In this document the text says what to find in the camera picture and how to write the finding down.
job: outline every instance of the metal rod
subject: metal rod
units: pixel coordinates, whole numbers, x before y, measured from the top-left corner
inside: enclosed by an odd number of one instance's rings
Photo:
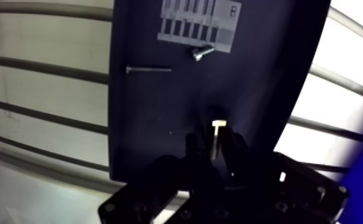
[[[23,69],[28,71],[35,71],[45,74],[56,76],[68,77],[72,79],[79,79],[89,82],[95,82],[107,85],[108,74],[99,73],[95,71],[87,71],[82,69],[74,69],[64,66],[56,66],[53,64],[40,63],[35,61],[27,61],[15,58],[1,57],[0,66],[11,67],[14,69]]]
[[[355,20],[351,19],[350,17],[333,7],[330,7],[328,11],[328,16],[363,38],[363,26]]]
[[[8,104],[6,102],[0,102],[0,109],[11,111],[18,114],[23,114],[25,116],[34,117],[41,120],[46,120],[48,122],[58,123],[61,125],[66,125],[69,127],[74,127],[78,129],[87,130],[90,132],[100,133],[103,135],[108,134],[108,127],[95,125],[87,122],[82,122],[79,120],[74,120],[66,117],[61,117],[53,114],[48,114],[36,110],[31,110],[24,107],[19,107],[16,105]]]
[[[111,22],[112,9],[44,2],[0,2],[0,13],[56,15]]]
[[[0,136],[0,142],[8,144],[8,145],[12,145],[14,147],[20,148],[22,150],[25,150],[25,151],[28,151],[28,152],[31,152],[31,153],[36,153],[36,154],[43,155],[43,156],[46,156],[46,157],[49,157],[49,158],[54,158],[56,160],[60,160],[60,161],[64,161],[64,162],[67,162],[67,163],[71,163],[71,164],[91,168],[91,169],[94,169],[94,170],[109,172],[109,167],[107,167],[107,166],[103,166],[103,165],[95,164],[95,163],[90,163],[88,161],[78,160],[76,158],[68,157],[68,156],[65,156],[65,155],[57,154],[57,153],[52,153],[52,152],[49,152],[47,150],[36,148],[36,147],[31,146],[31,145],[26,145],[26,144],[23,144],[21,142],[13,141],[11,139],[4,138],[4,137],[1,137],[1,136]]]
[[[339,127],[334,127],[334,126],[314,122],[312,120],[307,120],[307,119],[304,119],[304,118],[301,118],[301,117],[291,116],[290,119],[288,120],[288,123],[291,124],[291,125],[305,127],[305,128],[308,128],[308,129],[317,130],[317,131],[320,131],[320,132],[329,133],[329,134],[332,134],[332,135],[336,135],[336,136],[356,140],[356,141],[359,141],[359,142],[363,142],[363,135],[362,134],[359,134],[359,133],[356,133],[356,132],[351,132],[351,131],[345,130],[345,129],[341,129]]]
[[[108,194],[116,193],[125,185],[122,182],[102,181],[87,175],[68,173],[63,169],[56,169],[52,166],[46,167],[41,164],[32,163],[31,161],[27,161],[12,155],[7,155],[2,152],[0,152],[0,165],[5,166],[8,169],[23,172],[27,175],[32,175],[39,179],[42,178],[51,181],[59,181],[60,183],[69,184],[71,186],[78,186],[81,188],[105,192]],[[179,206],[185,203],[187,198],[187,194],[179,191],[177,197],[170,202],[166,209],[177,210]]]
[[[314,164],[314,163],[302,163],[310,168],[317,170],[317,171],[327,171],[333,173],[348,173],[350,168],[349,167],[340,167],[340,166],[328,166],[323,164]]]
[[[161,68],[161,67],[131,67],[126,66],[126,74],[137,71],[137,72],[172,72],[170,68]]]
[[[363,86],[339,74],[312,64],[309,73],[363,96]]]

